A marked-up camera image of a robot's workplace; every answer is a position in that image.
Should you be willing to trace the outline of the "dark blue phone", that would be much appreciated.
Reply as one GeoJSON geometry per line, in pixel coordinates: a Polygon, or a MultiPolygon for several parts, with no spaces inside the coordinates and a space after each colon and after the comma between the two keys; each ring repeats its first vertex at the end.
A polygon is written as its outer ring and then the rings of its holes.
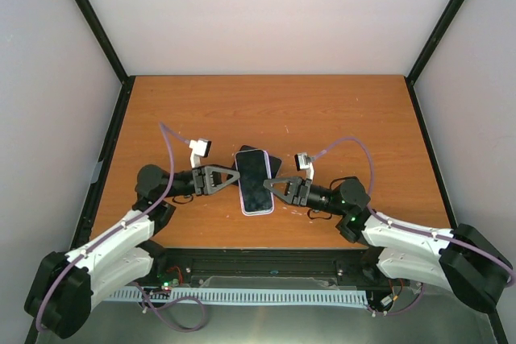
{"type": "Polygon", "coordinates": [[[261,149],[257,149],[257,148],[254,148],[254,147],[250,147],[250,146],[247,146],[247,145],[243,145],[236,153],[235,153],[235,156],[237,155],[262,155],[264,153],[263,150],[261,149]]]}

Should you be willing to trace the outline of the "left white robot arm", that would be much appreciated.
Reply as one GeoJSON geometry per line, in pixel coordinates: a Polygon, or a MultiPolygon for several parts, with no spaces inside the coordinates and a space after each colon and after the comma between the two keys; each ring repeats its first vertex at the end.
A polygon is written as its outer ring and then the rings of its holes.
{"type": "Polygon", "coordinates": [[[86,244],[52,251],[40,262],[24,304],[37,330],[69,338],[113,292],[144,277],[162,280],[168,262],[152,237],[175,212],[167,198],[210,196],[239,177],[238,171],[215,164],[173,174],[155,164],[143,166],[136,180],[137,201],[118,222],[86,244]]]}

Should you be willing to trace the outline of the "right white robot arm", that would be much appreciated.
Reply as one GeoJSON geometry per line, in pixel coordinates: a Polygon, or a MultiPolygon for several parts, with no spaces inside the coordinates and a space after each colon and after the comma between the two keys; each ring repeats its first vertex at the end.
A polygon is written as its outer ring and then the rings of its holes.
{"type": "Polygon", "coordinates": [[[355,176],[333,189],[299,176],[269,179],[264,187],[286,204],[339,216],[339,233],[379,251],[375,265],[389,279],[413,280],[451,292],[469,308],[491,313],[515,272],[505,256],[475,227],[433,228],[372,209],[355,176]]]}

